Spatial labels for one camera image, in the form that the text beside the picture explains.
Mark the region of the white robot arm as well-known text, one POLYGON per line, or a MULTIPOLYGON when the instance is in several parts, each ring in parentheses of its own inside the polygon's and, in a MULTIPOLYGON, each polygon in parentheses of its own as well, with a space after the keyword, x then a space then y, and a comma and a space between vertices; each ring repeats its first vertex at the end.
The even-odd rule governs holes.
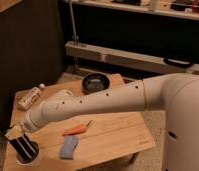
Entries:
POLYGON ((24 114, 5 134, 30 163, 30 141, 19 141, 51 122, 83 114, 144 110, 166 112, 162 171, 199 171, 199 75, 175 73, 137 80, 89 95, 60 90, 24 114))

